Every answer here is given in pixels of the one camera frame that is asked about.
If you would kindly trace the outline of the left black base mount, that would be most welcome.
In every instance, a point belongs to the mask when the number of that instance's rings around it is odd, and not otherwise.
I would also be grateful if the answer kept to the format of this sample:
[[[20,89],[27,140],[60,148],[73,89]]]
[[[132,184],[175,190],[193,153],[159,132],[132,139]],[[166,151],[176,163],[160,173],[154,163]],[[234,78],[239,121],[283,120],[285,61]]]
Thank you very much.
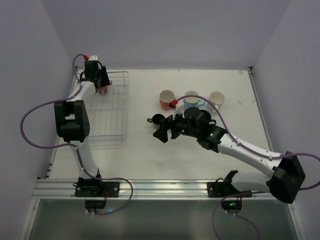
[[[120,182],[102,181],[93,178],[78,178],[73,183],[74,195],[82,198],[117,198],[119,196]]]

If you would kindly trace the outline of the light blue mug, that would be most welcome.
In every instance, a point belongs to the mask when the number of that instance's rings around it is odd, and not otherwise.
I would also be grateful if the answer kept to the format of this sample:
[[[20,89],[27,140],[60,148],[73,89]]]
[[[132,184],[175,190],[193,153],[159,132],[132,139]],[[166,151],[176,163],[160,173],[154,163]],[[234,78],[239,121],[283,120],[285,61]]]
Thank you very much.
[[[193,91],[193,90],[187,91],[185,93],[185,95],[189,96],[189,97],[185,97],[183,99],[184,110],[192,108],[192,107],[201,108],[206,104],[206,102],[203,99],[198,98],[198,97],[194,97],[194,96],[199,95],[196,91]]]

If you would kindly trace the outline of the right round controller board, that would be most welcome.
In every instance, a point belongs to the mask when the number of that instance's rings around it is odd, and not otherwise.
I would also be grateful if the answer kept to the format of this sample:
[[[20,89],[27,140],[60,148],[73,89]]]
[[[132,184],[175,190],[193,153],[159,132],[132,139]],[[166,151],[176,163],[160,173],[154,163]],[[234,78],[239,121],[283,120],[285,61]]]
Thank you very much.
[[[226,213],[232,215],[240,213],[243,207],[243,203],[241,200],[224,200],[220,205]]]

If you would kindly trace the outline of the orange mug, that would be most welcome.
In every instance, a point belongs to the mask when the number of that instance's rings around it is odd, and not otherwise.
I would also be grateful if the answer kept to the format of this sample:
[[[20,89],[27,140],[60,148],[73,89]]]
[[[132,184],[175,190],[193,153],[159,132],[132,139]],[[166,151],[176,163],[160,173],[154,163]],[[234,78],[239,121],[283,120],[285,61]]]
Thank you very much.
[[[169,111],[171,107],[169,106],[169,102],[176,99],[174,92],[171,90],[163,90],[159,94],[159,104],[162,110]]]

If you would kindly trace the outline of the dark green mug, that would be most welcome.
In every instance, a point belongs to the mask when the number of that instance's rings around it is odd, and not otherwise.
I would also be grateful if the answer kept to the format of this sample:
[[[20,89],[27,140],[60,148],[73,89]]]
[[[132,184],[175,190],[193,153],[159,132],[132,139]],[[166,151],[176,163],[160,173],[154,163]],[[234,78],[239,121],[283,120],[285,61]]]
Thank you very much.
[[[212,123],[213,125],[217,124],[217,121],[215,119],[212,119],[212,116],[208,111],[203,110],[203,109],[201,109],[200,111],[205,115],[205,118],[207,119],[207,121],[209,123]]]

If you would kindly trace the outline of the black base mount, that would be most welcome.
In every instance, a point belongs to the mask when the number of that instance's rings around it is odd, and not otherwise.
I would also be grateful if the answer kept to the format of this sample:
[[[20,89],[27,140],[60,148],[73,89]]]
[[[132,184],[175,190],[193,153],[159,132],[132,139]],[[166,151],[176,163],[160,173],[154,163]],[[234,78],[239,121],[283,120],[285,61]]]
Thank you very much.
[[[230,180],[224,180],[218,178],[214,181],[206,183],[207,195],[209,198],[223,198],[230,195],[240,194],[241,197],[250,198],[252,197],[251,191],[239,191],[232,186]]]
[[[78,178],[73,183],[74,195],[82,198],[117,198],[119,196],[120,182],[102,181],[93,178]]]

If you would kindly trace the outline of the brown mug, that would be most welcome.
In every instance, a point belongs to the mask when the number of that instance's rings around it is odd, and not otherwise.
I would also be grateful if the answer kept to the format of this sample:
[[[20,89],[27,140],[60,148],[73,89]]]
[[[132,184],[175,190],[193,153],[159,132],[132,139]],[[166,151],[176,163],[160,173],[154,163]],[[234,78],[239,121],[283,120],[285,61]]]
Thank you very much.
[[[157,113],[157,114],[153,115],[152,117],[147,118],[146,121],[147,121],[148,123],[153,124],[154,126],[160,126],[161,121],[162,121],[163,119],[165,119],[165,116],[162,115],[162,114],[160,114],[160,113]]]

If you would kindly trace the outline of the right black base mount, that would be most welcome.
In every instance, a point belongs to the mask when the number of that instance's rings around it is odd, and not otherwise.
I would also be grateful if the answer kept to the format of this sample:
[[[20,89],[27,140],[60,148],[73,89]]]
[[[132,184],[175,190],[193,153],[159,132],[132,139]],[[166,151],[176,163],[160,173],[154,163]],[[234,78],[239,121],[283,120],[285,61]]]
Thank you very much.
[[[207,195],[209,198],[223,198],[230,195],[240,194],[241,197],[250,198],[252,197],[251,191],[239,191],[232,186],[230,180],[224,180],[218,178],[214,181],[206,183]]]

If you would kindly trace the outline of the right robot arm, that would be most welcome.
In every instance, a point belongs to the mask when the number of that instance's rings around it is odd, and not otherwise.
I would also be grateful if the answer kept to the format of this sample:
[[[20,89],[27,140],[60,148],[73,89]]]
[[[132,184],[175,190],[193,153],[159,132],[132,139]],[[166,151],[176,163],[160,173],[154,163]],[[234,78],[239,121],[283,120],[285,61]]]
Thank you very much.
[[[230,171],[223,180],[228,194],[267,192],[291,204],[306,178],[297,156],[291,152],[281,155],[253,145],[242,146],[239,139],[217,126],[206,110],[190,107],[183,113],[168,117],[156,114],[152,119],[157,126],[153,136],[163,143],[181,135],[192,137],[206,150],[231,156],[259,170],[252,175]]]

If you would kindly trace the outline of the left black controller box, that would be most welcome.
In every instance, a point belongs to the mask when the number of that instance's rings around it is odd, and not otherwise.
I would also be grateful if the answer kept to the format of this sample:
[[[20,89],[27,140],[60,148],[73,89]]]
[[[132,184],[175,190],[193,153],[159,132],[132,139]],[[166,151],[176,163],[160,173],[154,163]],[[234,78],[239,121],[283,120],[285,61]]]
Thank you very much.
[[[85,200],[84,207],[90,213],[98,213],[106,207],[106,200]]]

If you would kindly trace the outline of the white mug gold rim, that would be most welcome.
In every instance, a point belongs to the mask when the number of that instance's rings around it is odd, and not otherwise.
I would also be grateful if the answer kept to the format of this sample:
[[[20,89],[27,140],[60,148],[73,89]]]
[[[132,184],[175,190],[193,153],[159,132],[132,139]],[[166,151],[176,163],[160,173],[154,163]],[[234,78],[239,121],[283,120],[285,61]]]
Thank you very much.
[[[221,106],[225,103],[225,95],[220,91],[214,91],[209,95],[209,100],[220,110]]]

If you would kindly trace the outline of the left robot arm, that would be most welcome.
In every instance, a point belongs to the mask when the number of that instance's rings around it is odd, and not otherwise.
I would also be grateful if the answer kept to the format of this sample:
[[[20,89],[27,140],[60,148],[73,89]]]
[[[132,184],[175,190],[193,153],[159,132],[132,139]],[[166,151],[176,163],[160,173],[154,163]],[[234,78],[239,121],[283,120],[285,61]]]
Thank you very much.
[[[66,100],[54,104],[56,132],[70,146],[79,170],[76,197],[107,197],[107,190],[89,147],[90,121],[85,101],[96,93],[104,94],[113,82],[97,59],[82,56],[84,70],[75,75],[78,87]]]

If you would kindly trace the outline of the aluminium rail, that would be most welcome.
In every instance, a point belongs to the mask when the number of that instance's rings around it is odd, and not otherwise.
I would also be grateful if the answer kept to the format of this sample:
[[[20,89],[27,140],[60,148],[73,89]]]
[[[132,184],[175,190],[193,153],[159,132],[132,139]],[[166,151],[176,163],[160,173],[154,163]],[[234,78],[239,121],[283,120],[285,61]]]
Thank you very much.
[[[207,182],[214,180],[131,180],[120,182],[118,197],[111,200],[207,200],[221,199],[208,197]],[[75,179],[40,179],[36,182],[32,197],[35,199],[102,200],[103,197],[76,197]]]

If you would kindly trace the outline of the pink mug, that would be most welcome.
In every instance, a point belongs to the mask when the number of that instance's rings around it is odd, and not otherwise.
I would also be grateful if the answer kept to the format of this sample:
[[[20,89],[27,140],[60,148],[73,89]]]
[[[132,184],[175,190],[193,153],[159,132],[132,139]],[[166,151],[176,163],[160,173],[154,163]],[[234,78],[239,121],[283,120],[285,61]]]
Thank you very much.
[[[97,92],[98,92],[100,95],[106,94],[112,84],[113,84],[113,82],[110,80],[110,81],[109,81],[109,85],[105,85],[105,86],[100,87]]]

